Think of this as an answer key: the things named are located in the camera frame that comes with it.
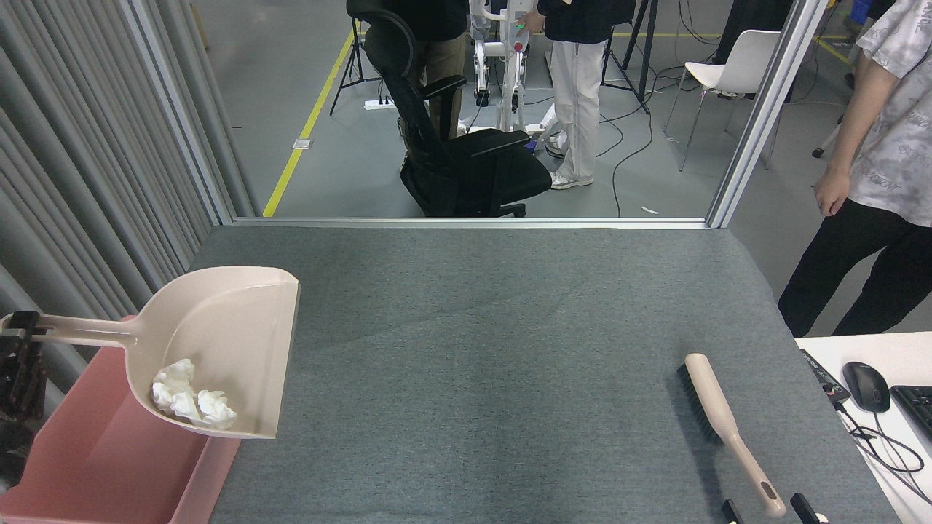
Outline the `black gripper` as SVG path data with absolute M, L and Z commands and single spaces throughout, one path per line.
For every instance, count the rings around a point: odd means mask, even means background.
M 46 374 L 42 342 L 37 341 L 37 311 L 15 311 L 4 318 L 1 343 L 1 494 L 20 484 L 34 432 L 17 424 L 43 416 Z

